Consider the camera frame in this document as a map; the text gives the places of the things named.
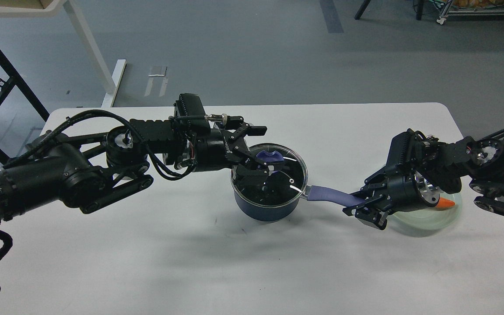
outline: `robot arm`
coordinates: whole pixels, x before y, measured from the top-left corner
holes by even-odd
[[[386,165],[352,194],[364,202],[343,211],[384,230],[388,215],[434,207],[441,191],[460,192],[460,177],[469,175],[470,187],[483,195],[474,203],[504,216],[502,137],[504,130],[479,141],[466,137],[456,143],[444,143],[411,129],[398,134],[392,139]]]
[[[263,136],[266,127],[251,126],[241,116],[206,115],[194,94],[181,94],[175,108],[174,116],[167,120],[129,122],[109,112],[88,110],[37,138],[24,155],[0,167],[0,223],[55,200],[84,214],[93,213],[150,187],[153,178],[145,174],[150,165],[170,181],[236,165],[244,166],[239,168],[244,169],[243,180],[264,181],[278,170],[278,165],[251,156],[244,140],[247,135]],[[123,126],[77,137],[62,133],[97,116],[114,118]],[[82,152],[85,144],[97,145]],[[108,167],[90,163],[90,158],[103,153]],[[162,154],[164,161],[156,154]],[[167,165],[186,170],[176,173]],[[0,231],[0,240],[1,260],[12,246],[12,238]]]

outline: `carrot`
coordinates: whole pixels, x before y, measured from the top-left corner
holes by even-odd
[[[440,197],[438,199],[438,203],[437,205],[435,206],[435,208],[437,208],[438,210],[446,210],[448,208],[452,208],[454,207],[454,205],[456,205],[454,203],[454,201],[452,200],[448,200],[446,198],[443,198],[443,197]]]

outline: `floor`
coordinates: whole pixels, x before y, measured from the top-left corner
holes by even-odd
[[[354,20],[361,2],[79,5],[108,66],[128,60],[115,106],[169,106],[180,92],[205,105],[440,102],[464,136],[504,127],[504,17],[440,26],[430,3],[416,21],[410,0],[373,0]],[[50,112],[100,106],[104,90],[63,11],[0,18],[0,48]],[[150,79],[154,66],[168,66],[167,77]],[[18,154],[43,124],[12,93],[0,109],[0,147]]]

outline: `pot lid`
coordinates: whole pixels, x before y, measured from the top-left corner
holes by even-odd
[[[288,205],[300,197],[308,175],[305,162],[296,152],[281,145],[262,143],[251,146],[250,153],[267,163],[283,162],[283,167],[260,183],[250,184],[232,177],[232,186],[242,199],[255,206],[274,208]]]

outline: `blue silicone handle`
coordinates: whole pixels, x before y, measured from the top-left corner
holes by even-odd
[[[356,206],[364,202],[364,199],[355,197],[348,193],[337,191],[328,187],[312,186],[308,197],[308,201],[330,201],[342,205],[344,207]]]

